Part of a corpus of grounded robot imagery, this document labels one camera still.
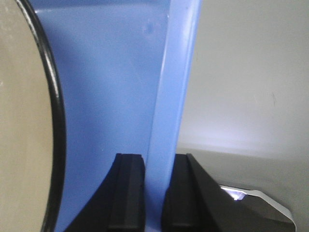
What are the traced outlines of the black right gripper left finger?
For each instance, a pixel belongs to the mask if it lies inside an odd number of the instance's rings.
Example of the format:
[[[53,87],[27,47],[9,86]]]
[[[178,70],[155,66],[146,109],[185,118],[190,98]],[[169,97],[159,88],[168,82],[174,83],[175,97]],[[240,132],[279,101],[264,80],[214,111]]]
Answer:
[[[142,232],[145,228],[145,166],[141,155],[118,153],[67,232]]]

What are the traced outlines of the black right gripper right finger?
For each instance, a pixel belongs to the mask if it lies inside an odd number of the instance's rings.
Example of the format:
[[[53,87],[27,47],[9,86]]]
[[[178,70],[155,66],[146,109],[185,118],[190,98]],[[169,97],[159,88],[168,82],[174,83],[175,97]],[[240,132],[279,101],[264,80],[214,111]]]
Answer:
[[[288,209],[257,190],[219,185],[191,154],[177,154],[161,218],[164,232],[294,232]]]

